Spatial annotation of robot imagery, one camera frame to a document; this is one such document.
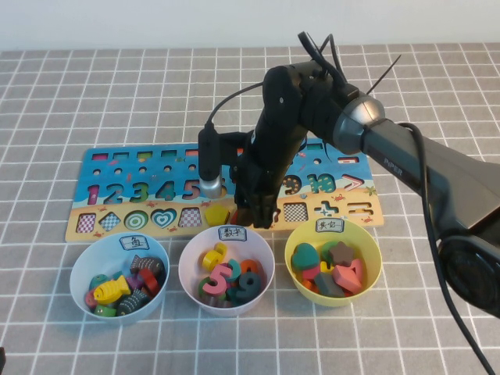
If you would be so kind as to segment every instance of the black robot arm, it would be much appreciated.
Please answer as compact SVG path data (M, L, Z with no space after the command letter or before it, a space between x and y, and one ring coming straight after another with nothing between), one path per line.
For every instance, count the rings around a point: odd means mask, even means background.
M221 165L229 165L237 223L269 228L284 175L308 131L345 154L369 155L423 197L446 302L492 373L451 303L445 278L466 301L500 317L500 165L470 158L422 137L412 124L387 119L379 101L349 84L341 67L329 64L306 34L299 37L312 60L269 70L254 131L218 134L210 119L200 132L202 190L210 198L220 196ZM241 155L236 147L243 148Z

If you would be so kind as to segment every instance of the wooden puzzle board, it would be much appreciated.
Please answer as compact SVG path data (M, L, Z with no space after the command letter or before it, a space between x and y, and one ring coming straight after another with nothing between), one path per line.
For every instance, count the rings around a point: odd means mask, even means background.
M199 189L198 145L176 144L87 150L66 230L67 241L95 241L137 230L156 238L195 235L209 227L205 211L223 205L234 215L235 186L223 167L224 196ZM309 139L284 178L271 230L293 230L307 220L341 217L363 226L384 223L364 154L344 155Z

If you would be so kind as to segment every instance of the yellow bowl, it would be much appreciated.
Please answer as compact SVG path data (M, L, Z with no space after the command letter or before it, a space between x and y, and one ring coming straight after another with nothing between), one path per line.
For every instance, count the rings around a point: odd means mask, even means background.
M343 298L326 297L310 291L295 277L291 269L291 256L294 255L297 245L305 242L314 246L320 253L321 246L328 241L342 241L355 249L355 258L363 260L364 280L362 291L357 295ZM377 282L382 271L382 254L375 240L362 227L348 220L324 218L308 221L296 228L288 238L284 249L284 259L288 272L297 289L308 300L318 305L338 307L347 305L368 292Z

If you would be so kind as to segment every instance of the purple shape piece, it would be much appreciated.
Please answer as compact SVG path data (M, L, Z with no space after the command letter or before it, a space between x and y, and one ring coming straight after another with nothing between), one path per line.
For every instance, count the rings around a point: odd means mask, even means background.
M141 289L144 287L144 281L140 279L138 276L129 276L127 277L127 283L130 286L130 289Z

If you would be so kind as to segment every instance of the white bowl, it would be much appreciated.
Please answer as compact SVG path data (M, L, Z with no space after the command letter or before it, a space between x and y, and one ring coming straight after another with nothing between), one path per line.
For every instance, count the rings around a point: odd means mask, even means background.
M130 276L130 265L135 255L140 257L155 256L163 261L166 279L159 293L139 310L124 316L104 317L95 315L85 304L85 295L92 277L101 273L111 277L122 271L125 277ZM97 320L113 324L132 324L143 320L151 314L163 301L166 293L166 282L169 279L170 263L166 250L157 240L142 233L128 232L105 237L90 245L75 262L71 271L71 296L80 309Z
M239 230L237 240L225 237L228 230L234 233L236 229ZM212 250L217 242L223 242L227 246L224 262L231 258L236 259L238 262L245 259L258 260L262 266L259 272L266 275L263 278L266 282L263 283L260 294L244 305L230 308L212 307L197 299L198 285L202 278L209 275L209 272L201 267L202 256L207 251ZM179 279L182 288L202 309L217 316L236 316L253 309L271 285L273 277L274 255L269 244L257 232L235 225L223 225L204 230L189 241L179 259Z

